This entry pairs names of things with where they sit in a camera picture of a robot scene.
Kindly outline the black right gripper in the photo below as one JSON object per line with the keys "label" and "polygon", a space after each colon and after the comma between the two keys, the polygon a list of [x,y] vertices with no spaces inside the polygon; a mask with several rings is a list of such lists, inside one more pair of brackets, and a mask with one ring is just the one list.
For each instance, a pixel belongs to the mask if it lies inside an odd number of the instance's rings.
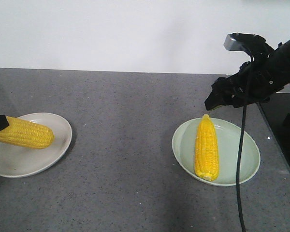
{"label": "black right gripper", "polygon": [[250,35],[246,43],[250,62],[243,63],[238,73],[230,77],[219,77],[212,85],[212,91],[204,104],[208,111],[222,106],[239,108],[248,103],[262,102],[280,91],[274,77],[266,70],[266,64],[274,49],[259,35]]}

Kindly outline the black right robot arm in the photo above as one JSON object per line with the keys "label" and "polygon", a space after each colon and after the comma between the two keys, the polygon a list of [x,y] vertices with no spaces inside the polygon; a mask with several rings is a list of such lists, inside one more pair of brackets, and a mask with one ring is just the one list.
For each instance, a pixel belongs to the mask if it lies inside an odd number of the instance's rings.
{"label": "black right robot arm", "polygon": [[290,40],[273,49],[259,35],[231,33],[224,47],[243,51],[251,60],[243,63],[236,74],[220,77],[211,85],[212,91],[204,102],[207,110],[266,102],[290,83]]}

